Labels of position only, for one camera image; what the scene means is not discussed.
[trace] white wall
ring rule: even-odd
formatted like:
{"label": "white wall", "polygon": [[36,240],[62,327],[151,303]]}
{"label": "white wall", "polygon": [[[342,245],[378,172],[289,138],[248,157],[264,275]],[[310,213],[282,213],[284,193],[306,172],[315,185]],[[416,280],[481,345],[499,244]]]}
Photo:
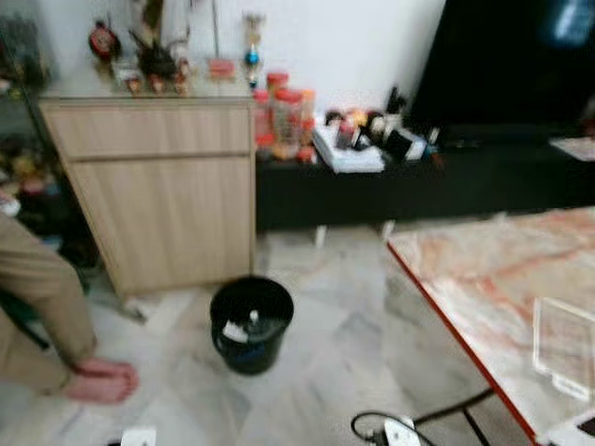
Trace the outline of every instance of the white wall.
{"label": "white wall", "polygon": [[[130,47],[128,0],[27,0],[39,4],[61,74],[89,59],[94,18],[112,13]],[[383,107],[393,84],[415,90],[444,0],[216,0],[221,54],[241,57],[245,11],[266,15],[264,70],[290,72],[291,84],[314,88],[317,108]],[[191,49],[214,54],[211,0],[195,0]]]}

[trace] black trash bin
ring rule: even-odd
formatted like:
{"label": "black trash bin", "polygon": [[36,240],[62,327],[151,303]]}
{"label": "black trash bin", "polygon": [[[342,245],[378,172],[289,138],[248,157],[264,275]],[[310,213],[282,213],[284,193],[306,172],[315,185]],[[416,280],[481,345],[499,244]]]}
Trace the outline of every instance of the black trash bin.
{"label": "black trash bin", "polygon": [[[294,303],[279,283],[251,276],[224,285],[210,312],[213,345],[228,366],[240,374],[259,374],[277,359]],[[230,335],[231,326],[241,339]]]}

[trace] red table edge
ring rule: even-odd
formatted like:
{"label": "red table edge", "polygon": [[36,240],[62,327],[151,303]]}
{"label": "red table edge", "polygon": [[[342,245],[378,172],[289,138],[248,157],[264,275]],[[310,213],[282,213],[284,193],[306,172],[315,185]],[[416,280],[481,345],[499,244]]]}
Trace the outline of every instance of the red table edge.
{"label": "red table edge", "polygon": [[467,354],[469,355],[469,357],[471,358],[473,363],[475,363],[475,366],[480,370],[483,377],[489,383],[490,387],[494,390],[494,392],[498,395],[498,397],[500,397],[500,399],[502,400],[504,405],[507,407],[507,409],[509,409],[510,413],[512,413],[512,416],[517,421],[517,423],[519,423],[519,425],[521,425],[522,430],[527,435],[527,437],[529,437],[529,440],[533,444],[537,445],[536,433],[529,426],[529,423],[527,423],[527,421],[523,418],[523,416],[521,415],[519,410],[515,407],[515,405],[509,399],[506,392],[502,389],[502,387],[500,387],[500,385],[496,382],[494,377],[485,368],[485,366],[482,364],[480,359],[475,355],[475,353],[473,352],[473,350],[469,346],[469,344],[467,344],[465,339],[463,339],[463,336],[461,336],[461,334],[456,330],[455,326],[448,320],[446,315],[442,312],[442,310],[440,309],[438,304],[436,304],[436,302],[434,302],[434,300],[431,298],[430,294],[424,288],[424,285],[417,279],[414,272],[412,270],[410,270],[410,268],[407,266],[405,261],[401,258],[401,256],[397,252],[397,250],[392,246],[392,244],[390,244],[390,242],[387,242],[387,246],[389,248],[389,251],[394,256],[394,258],[397,259],[397,262],[399,262],[399,265],[401,265],[401,267],[403,268],[403,270],[405,271],[407,276],[409,276],[409,279],[416,285],[419,292],[426,298],[426,300],[431,305],[431,307],[434,308],[434,310],[438,313],[438,316],[440,316],[440,319],[443,320],[444,325],[446,325],[446,327],[448,328],[450,333],[455,337],[455,339],[458,341],[458,343],[461,345],[461,347],[463,347],[463,349],[465,349],[465,351],[467,352]]}

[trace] marble table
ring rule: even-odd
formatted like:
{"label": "marble table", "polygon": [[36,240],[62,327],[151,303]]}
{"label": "marble table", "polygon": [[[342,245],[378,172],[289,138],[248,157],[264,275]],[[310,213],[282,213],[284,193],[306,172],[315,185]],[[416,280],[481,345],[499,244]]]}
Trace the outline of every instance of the marble table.
{"label": "marble table", "polygon": [[532,442],[594,405],[554,388],[532,355],[536,298],[595,310],[595,209],[404,232],[388,246]]}

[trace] wooden panel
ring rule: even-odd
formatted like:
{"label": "wooden panel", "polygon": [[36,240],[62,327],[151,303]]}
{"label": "wooden panel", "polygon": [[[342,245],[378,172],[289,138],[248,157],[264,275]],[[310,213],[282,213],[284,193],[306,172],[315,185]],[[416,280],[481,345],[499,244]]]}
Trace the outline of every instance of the wooden panel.
{"label": "wooden panel", "polygon": [[250,270],[250,160],[106,161],[69,166],[124,293]]}
{"label": "wooden panel", "polygon": [[246,153],[248,107],[45,105],[62,156],[72,159]]}

